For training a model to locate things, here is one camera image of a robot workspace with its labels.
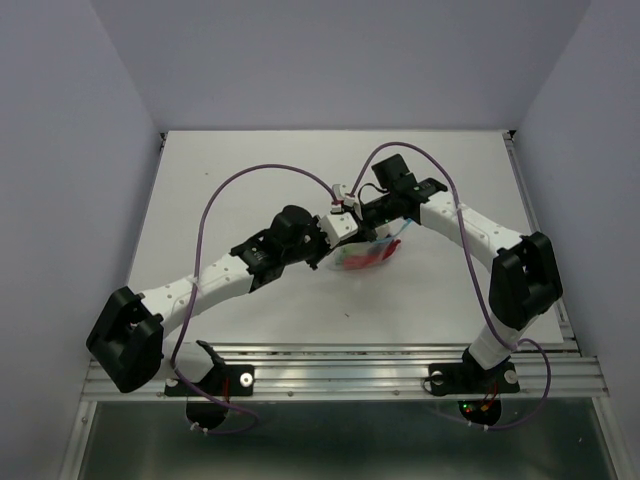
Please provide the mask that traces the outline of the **red chili pepper toy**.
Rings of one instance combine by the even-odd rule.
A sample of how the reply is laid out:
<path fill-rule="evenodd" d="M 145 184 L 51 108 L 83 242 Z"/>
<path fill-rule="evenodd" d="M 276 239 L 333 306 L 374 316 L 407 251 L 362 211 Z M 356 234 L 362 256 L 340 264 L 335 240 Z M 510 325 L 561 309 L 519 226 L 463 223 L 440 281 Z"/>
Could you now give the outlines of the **red chili pepper toy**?
<path fill-rule="evenodd" d="M 371 243 L 347 245 L 342 253 L 342 267 L 346 270 L 361 270 L 386 262 L 400 247 L 402 241 L 386 238 Z"/>

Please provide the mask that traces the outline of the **clear zip top bag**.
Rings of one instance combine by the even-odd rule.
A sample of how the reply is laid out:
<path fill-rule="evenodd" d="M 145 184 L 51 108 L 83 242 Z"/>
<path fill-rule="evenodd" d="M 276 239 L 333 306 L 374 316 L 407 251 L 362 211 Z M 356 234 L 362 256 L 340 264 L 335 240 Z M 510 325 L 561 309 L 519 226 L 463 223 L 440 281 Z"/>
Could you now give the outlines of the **clear zip top bag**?
<path fill-rule="evenodd" d="M 379 267 L 397 253 L 412 220 L 397 220 L 378 227 L 373 241 L 358 241 L 338 247 L 327 260 L 333 271 L 358 271 Z"/>

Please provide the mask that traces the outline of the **white radish toy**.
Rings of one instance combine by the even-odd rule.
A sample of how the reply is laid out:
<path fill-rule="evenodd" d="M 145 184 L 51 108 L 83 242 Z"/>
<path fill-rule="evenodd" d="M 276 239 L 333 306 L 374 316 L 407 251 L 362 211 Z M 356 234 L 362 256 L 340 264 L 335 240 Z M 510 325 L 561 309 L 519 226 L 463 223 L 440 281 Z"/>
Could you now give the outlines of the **white radish toy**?
<path fill-rule="evenodd" d="M 376 236 L 374 238 L 373 241 L 371 242 L 376 242 L 376 241 L 380 241 L 386 238 L 393 238 L 393 235 L 391 234 L 391 229 L 389 226 L 382 226 L 382 227 L 378 227 L 375 230 Z M 356 242 L 356 243 L 351 243 L 351 244 L 357 244 L 357 243 L 371 243 L 368 241 L 362 241 L 362 242 Z M 341 257 L 342 257 L 342 253 L 344 251 L 344 248 L 347 246 L 341 246 L 339 247 L 334 253 L 333 253 L 333 257 L 332 257 L 332 265 L 337 268 L 337 269 L 342 269 L 342 270 L 346 270 L 342 267 L 341 263 Z"/>

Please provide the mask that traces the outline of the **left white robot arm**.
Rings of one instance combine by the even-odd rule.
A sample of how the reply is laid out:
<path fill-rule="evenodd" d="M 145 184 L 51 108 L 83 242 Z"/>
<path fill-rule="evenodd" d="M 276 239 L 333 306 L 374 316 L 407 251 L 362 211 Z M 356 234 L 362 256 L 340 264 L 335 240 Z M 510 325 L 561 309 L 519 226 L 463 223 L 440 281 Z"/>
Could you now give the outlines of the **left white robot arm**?
<path fill-rule="evenodd" d="M 195 274 L 142 293 L 129 287 L 114 291 L 86 346 L 122 393 L 137 390 L 161 371 L 184 375 L 199 393 L 213 393 L 222 384 L 219 357 L 200 345 L 177 355 L 168 335 L 213 306 L 275 281 L 288 265 L 316 267 L 337 240 L 335 228 L 342 223 L 336 215 L 312 216 L 289 205 L 269 228 Z"/>

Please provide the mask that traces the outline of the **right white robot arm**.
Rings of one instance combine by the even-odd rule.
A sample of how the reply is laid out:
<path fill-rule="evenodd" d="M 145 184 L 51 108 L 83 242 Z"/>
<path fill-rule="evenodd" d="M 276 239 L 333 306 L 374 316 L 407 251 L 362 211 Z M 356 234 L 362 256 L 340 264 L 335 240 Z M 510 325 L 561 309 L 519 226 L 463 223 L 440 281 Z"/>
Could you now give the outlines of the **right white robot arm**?
<path fill-rule="evenodd" d="M 486 325 L 465 353 L 470 360 L 460 366 L 466 387 L 484 389 L 530 324 L 563 295 L 551 240 L 539 231 L 525 235 L 497 224 L 462 204 L 451 185 L 433 178 L 417 181 L 398 154 L 372 170 L 382 195 L 354 204 L 366 234 L 390 221 L 410 219 L 462 248 L 477 295 L 482 292 L 473 262 L 489 272 L 488 299 L 480 301 Z"/>

